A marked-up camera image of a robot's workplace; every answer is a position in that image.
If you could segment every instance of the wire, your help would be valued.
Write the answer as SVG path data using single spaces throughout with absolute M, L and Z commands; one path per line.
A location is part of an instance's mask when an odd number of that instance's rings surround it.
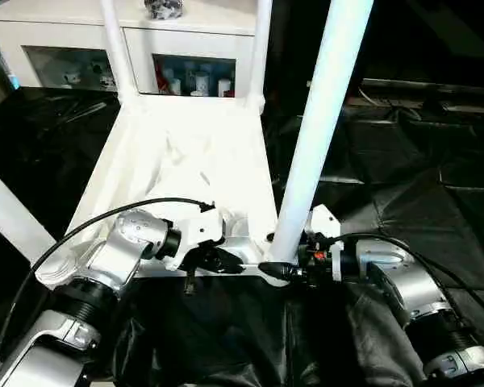
M 360 87 L 358 88 L 358 92 L 371 105 L 380 106 L 380 104 L 378 102 L 374 101 L 368 94 L 364 93 L 364 90 L 362 90 Z
M 453 297 L 450 295 L 446 287 L 444 287 L 441 282 L 437 279 L 437 277 L 434 275 L 434 272 L 431 268 L 436 268 L 440 270 L 442 273 L 446 274 L 448 277 L 450 277 L 453 281 L 455 281 L 460 287 L 465 290 L 473 300 L 477 304 L 480 305 L 481 308 L 484 309 L 484 301 L 477 295 L 475 290 L 471 289 L 456 273 L 452 272 L 450 269 L 446 268 L 442 264 L 438 264 L 437 262 L 428 259 L 426 256 L 423 256 L 422 254 L 413 251 L 411 248 L 409 248 L 403 241 L 398 240 L 396 238 L 392 238 L 387 235 L 383 234 L 377 234 L 377 233 L 372 233 L 372 232 L 353 232 L 353 233 L 348 233 L 348 234 L 343 234 L 339 235 L 336 237 L 329 238 L 328 242 L 329 243 L 335 243 L 340 240 L 346 240 L 350 238 L 369 238 L 369 239 L 379 239 L 383 240 L 385 242 L 392 243 L 394 246 L 397 246 L 399 248 L 402 248 L 405 250 L 407 253 L 411 254 L 428 272 L 428 274 L 431 275 L 432 279 L 434 282 L 437 284 L 437 286 L 440 287 L 441 291 L 443 292 L 444 296 L 447 298 L 447 301 L 450 303 L 452 308 L 456 311 L 457 314 L 459 314 L 462 317 L 462 314 L 459 312 L 459 308 L 456 304 L 456 302 L 453 300 Z
M 205 210 L 211 210 L 212 208 L 215 208 L 215 205 L 210 205 L 205 202 L 200 202 L 194 199 L 187 199 L 187 198 L 154 198 L 154 199 L 147 199 L 147 200 L 142 200 L 140 202 L 134 202 L 131 204 L 127 204 L 125 206 L 121 206 L 118 208 L 115 208 L 113 210 L 109 210 L 105 212 L 104 214 L 100 214 L 98 216 L 95 216 L 94 218 L 84 222 L 80 226 L 75 227 L 73 230 L 71 230 L 68 234 L 66 234 L 63 239 L 59 240 L 55 244 L 53 244 L 31 267 L 29 270 L 29 273 L 25 276 L 23 279 L 22 284 L 19 286 L 18 291 L 16 292 L 16 295 L 13 298 L 12 303 L 10 304 L 10 309 L 9 312 L 7 313 L 6 319 L 4 320 L 2 324 L 2 329 L 0 330 L 0 352 L 2 351 L 2 347 L 4 344 L 4 340 L 6 338 L 6 333 L 7 329 L 10 325 L 10 321 L 12 318 L 13 313 L 16 310 L 16 306 L 18 305 L 19 299 L 22 297 L 23 292 L 27 288 L 28 283 L 30 280 L 34 277 L 35 272 L 40 266 L 50 257 L 51 254 L 54 253 L 55 250 L 57 250 L 62 244 L 66 243 L 69 239 L 72 239 L 76 234 L 84 230 L 85 228 L 91 226 L 92 224 L 95 224 L 96 222 L 99 222 L 105 218 L 109 218 L 112 215 L 118 214 L 120 212 L 124 212 L 126 210 L 130 210 L 132 208 L 136 207 L 141 207 L 141 206 L 146 206 L 147 204 L 154 204 L 154 203 L 165 203 L 165 202 L 180 202 L 180 203 L 189 203 L 189 204 L 194 204 L 196 206 L 201 207 L 201 211 Z

